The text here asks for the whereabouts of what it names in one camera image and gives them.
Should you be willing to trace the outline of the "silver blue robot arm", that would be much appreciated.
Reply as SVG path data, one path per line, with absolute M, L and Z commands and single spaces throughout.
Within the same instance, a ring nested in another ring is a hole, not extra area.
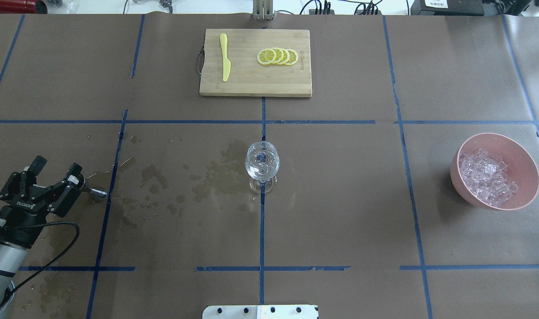
M 0 315 L 22 286 L 14 284 L 13 278 L 44 228 L 75 228 L 75 235 L 65 247 L 65 252 L 79 238 L 77 223 L 47 222 L 47 216 L 54 214 L 64 218 L 86 190 L 82 167 L 74 163 L 61 181 L 51 186 L 40 186 L 37 176 L 46 163 L 44 157 L 37 156 L 30 166 L 13 172 L 0 190 L 0 200 L 5 203 L 0 209 Z

